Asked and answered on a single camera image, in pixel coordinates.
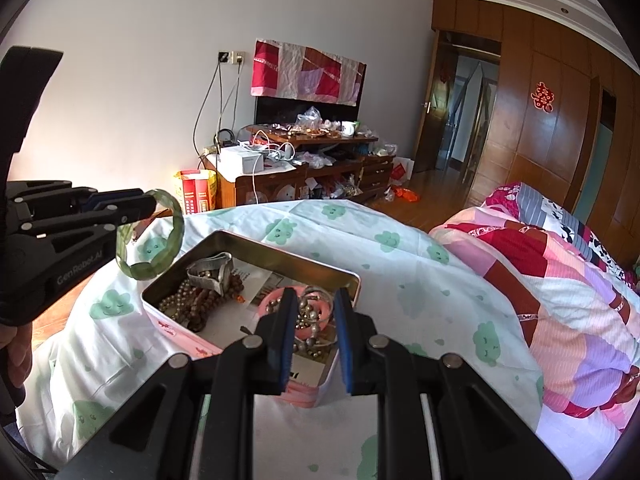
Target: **wooden floor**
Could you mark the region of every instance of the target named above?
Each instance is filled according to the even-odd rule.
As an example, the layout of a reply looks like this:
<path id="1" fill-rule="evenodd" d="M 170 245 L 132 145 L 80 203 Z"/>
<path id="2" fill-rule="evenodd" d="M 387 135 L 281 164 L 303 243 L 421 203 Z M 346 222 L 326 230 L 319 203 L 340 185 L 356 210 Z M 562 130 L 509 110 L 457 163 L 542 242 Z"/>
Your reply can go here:
<path id="1" fill-rule="evenodd" d="M 418 202 L 408 202 L 396 197 L 393 202 L 380 199 L 367 205 L 405 225 L 428 233 L 460 211 L 465 206 L 468 195 L 468 187 L 460 184 L 460 174 L 451 168 L 446 171 L 417 173 L 406 187 L 420 195 Z M 65 327 L 71 308 L 89 279 L 76 286 L 33 322 L 34 349 Z"/>

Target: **pink tin box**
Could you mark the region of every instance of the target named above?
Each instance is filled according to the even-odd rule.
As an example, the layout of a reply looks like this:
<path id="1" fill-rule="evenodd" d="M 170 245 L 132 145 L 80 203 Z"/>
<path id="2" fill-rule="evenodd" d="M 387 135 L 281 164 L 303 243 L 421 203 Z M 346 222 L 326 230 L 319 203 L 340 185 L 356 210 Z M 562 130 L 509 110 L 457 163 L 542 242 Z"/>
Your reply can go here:
<path id="1" fill-rule="evenodd" d="M 189 264 L 221 252 L 228 252 L 233 256 L 234 268 L 243 276 L 245 291 L 242 294 L 245 295 L 246 292 L 249 297 L 256 294 L 253 303 L 234 302 L 214 309 L 206 327 L 198 334 L 187 330 L 156 309 L 155 306 L 163 298 L 178 288 L 186 277 Z M 269 290 L 268 285 L 279 288 L 298 284 L 320 286 L 332 294 L 343 286 L 349 291 L 354 308 L 360 292 L 360 277 L 352 272 L 320 264 L 230 232 L 216 231 L 149 285 L 142 293 L 142 300 L 156 328 L 193 359 L 200 359 L 219 354 L 231 342 L 244 337 L 239 331 L 241 325 L 254 329 L 258 320 L 258 303 L 265 287 Z M 335 346 L 320 362 L 294 354 L 291 379 L 281 399 L 302 408 L 317 406 L 335 367 L 336 354 Z"/>

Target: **white box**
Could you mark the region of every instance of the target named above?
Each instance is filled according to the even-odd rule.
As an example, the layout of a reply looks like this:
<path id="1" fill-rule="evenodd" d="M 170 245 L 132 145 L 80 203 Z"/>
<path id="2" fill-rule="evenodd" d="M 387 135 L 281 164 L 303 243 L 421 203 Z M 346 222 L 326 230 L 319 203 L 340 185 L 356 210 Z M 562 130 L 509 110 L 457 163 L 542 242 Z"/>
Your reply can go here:
<path id="1" fill-rule="evenodd" d="M 264 170 L 261 153 L 244 146 L 229 146 L 220 150 L 220 163 L 235 174 L 253 174 Z"/>

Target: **patchwork cloth cover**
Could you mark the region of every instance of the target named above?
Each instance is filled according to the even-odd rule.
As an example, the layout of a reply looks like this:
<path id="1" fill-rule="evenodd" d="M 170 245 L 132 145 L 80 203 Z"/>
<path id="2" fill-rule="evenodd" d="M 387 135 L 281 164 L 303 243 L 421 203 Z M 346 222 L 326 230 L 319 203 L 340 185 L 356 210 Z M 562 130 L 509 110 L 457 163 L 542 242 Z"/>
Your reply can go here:
<path id="1" fill-rule="evenodd" d="M 459 353 L 536 429 L 542 372 L 511 303 L 426 233 L 334 200 L 239 206 L 189 215 L 185 224 L 180 255 L 225 229 L 356 272 L 362 279 L 356 307 L 381 333 L 417 354 Z M 156 219 L 130 248 L 132 261 L 161 250 L 171 225 L 171 219 Z M 148 284 L 107 264 L 78 297 L 65 329 L 35 351 L 18 426 L 30 450 L 48 462 L 63 465 L 178 351 L 142 307 Z M 258 397 L 255 478 L 374 480 L 376 406 L 375 396 L 348 397 L 339 369 L 317 408 Z M 587 456 L 577 446 L 574 454 L 582 452 Z"/>
<path id="2" fill-rule="evenodd" d="M 580 252 L 580 256 L 605 272 L 634 287 L 625 271 L 609 255 L 598 237 L 585 224 L 557 203 L 523 182 L 500 186 L 482 204 L 504 211 L 527 225 L 556 233 Z"/>
<path id="3" fill-rule="evenodd" d="M 310 46 L 257 40 L 251 95 L 355 106 L 365 67 Z"/>
<path id="4" fill-rule="evenodd" d="M 601 409 L 624 430 L 639 399 L 640 298 L 559 235 L 495 209 L 466 209 L 430 235 L 510 300 L 544 403 L 575 417 Z"/>

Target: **open door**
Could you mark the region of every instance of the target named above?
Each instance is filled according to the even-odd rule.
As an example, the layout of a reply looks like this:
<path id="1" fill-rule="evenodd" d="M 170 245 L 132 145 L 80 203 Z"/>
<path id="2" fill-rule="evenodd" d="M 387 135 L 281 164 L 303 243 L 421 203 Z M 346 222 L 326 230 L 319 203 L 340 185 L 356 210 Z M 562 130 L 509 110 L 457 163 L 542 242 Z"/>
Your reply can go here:
<path id="1" fill-rule="evenodd" d="M 436 167 L 449 115 L 449 99 L 456 80 L 458 53 L 450 46 L 441 44 L 440 38 L 441 32 L 436 30 L 426 98 L 414 148 L 414 173 Z"/>

